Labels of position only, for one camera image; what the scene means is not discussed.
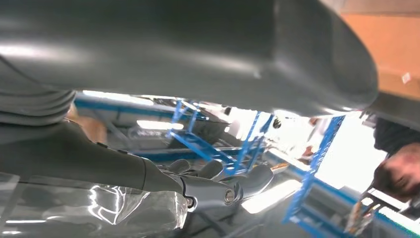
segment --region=clear plastic wrap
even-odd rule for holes
[[[140,238],[181,228],[187,215],[185,198],[172,191],[46,177],[18,183],[14,176],[0,187],[7,187],[0,191],[3,236]]]

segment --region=ceiling light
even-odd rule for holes
[[[106,98],[106,99],[111,99],[111,100],[116,100],[116,101],[148,105],[148,106],[152,106],[154,104],[153,101],[149,99],[137,98],[137,97],[133,97],[127,94],[120,94],[120,93],[105,93],[105,92],[84,90],[83,94],[92,96],[92,97]]]
[[[148,130],[182,130],[184,128],[183,124],[153,120],[138,120],[137,125],[143,129]]]

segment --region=fluorescent light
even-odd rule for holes
[[[18,231],[6,231],[6,232],[2,232],[2,234],[4,235],[17,235],[20,234],[22,232],[18,232]]]
[[[373,203],[373,200],[370,198],[370,197],[365,197],[363,200],[362,200],[362,204],[363,205],[365,205],[365,206],[369,206],[369,205],[371,205]]]
[[[148,106],[152,106],[154,104],[153,101],[149,99],[137,98],[137,97],[133,97],[127,94],[120,94],[120,93],[105,93],[105,92],[84,90],[83,94],[92,96],[92,97],[107,98],[107,99],[112,99],[112,100],[117,100],[117,101],[122,101],[122,102],[135,103],[135,104],[148,105]]]
[[[169,129],[182,130],[184,128],[183,124],[179,124],[179,123],[171,124],[170,122],[153,121],[153,120],[138,120],[137,125],[139,125],[139,127],[143,129],[149,129],[149,130],[169,130]]]
[[[9,220],[7,224],[22,224],[22,223],[44,223],[46,220]]]
[[[300,188],[300,186],[301,183],[294,179],[287,180],[263,193],[260,193],[246,200],[244,203],[242,203],[242,207],[251,214],[258,213],[275,204],[276,202],[292,195]]]

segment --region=person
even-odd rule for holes
[[[74,103],[71,104],[65,118],[79,124],[90,141],[106,144],[105,125],[97,119],[79,115]]]
[[[376,168],[371,187],[406,202],[420,193],[420,132],[378,118],[375,148],[388,153]]]

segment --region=blue shelf rack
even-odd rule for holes
[[[267,155],[278,163],[287,163],[286,160],[277,157],[272,153],[267,153]],[[304,171],[294,165],[289,165],[288,170],[293,174],[299,177],[305,177],[307,175],[307,171]],[[351,206],[355,205],[358,202],[358,199],[354,196],[347,194],[346,192],[336,189],[325,182],[315,178],[313,181],[313,185],[317,185],[320,189],[324,190],[328,194],[333,197],[341,199],[346,204]],[[326,219],[325,216],[320,214],[318,211],[314,211],[310,207],[305,204],[302,204],[300,207],[300,212],[296,215],[292,216],[290,219],[286,218],[283,220],[284,223],[293,222],[298,224],[302,227],[305,231],[310,233],[313,237],[316,238],[348,238],[349,235],[343,232],[343,229],[332,223],[330,220]],[[392,221],[387,216],[377,212],[374,217],[375,220],[382,223],[384,226],[392,227],[395,231],[400,232],[400,237],[419,237],[416,232],[409,230],[408,228],[402,226],[401,224]]]
[[[119,101],[101,101],[95,98],[84,98],[81,97],[80,94],[77,94],[78,97],[74,100],[74,104],[77,108],[84,108],[90,110],[103,110],[103,111],[111,111],[117,113],[129,113],[129,114],[137,114],[137,115],[145,115],[145,116],[154,116],[157,118],[173,118],[174,112],[163,110],[161,105],[152,105],[152,106],[145,106],[145,105],[136,105],[134,103],[127,104],[124,102]],[[192,115],[183,113],[180,120],[189,120]],[[198,120],[208,120],[208,118],[202,114],[198,114]]]
[[[293,222],[301,226],[305,231],[312,234],[314,237],[351,237],[344,233],[344,231],[326,221],[321,214],[311,210],[304,205],[304,201],[309,194],[312,185],[315,182],[315,174],[321,165],[331,143],[340,128],[344,116],[335,117],[331,120],[330,125],[321,142],[319,150],[314,154],[309,170],[302,178],[301,188],[294,194],[291,204],[286,211],[283,223]]]
[[[273,115],[271,115],[267,122],[261,127],[259,134],[253,139],[253,141],[249,141],[261,114],[261,112],[257,112],[257,115],[255,116],[254,122],[251,126],[250,132],[248,133],[248,136],[242,145],[242,149],[239,151],[239,154],[236,157],[236,159],[234,159],[232,156],[227,155],[226,153],[217,148],[214,148],[212,145],[208,144],[206,141],[192,133],[194,123],[199,113],[198,103],[191,104],[191,101],[185,103],[179,100],[177,102],[176,110],[173,114],[171,123],[176,123],[178,120],[180,120],[180,118],[184,115],[188,108],[194,111],[190,118],[188,128],[183,131],[175,131],[173,129],[170,129],[166,135],[168,138],[175,138],[176,140],[184,144],[186,147],[197,153],[206,161],[210,161],[213,159],[219,159],[223,161],[225,165],[225,172],[229,175],[247,173],[253,168],[258,158],[258,155],[261,154],[261,152],[263,151],[264,135],[267,133],[269,126],[271,125],[271,121],[274,117]],[[250,156],[251,159],[245,165],[243,162],[247,156]]]

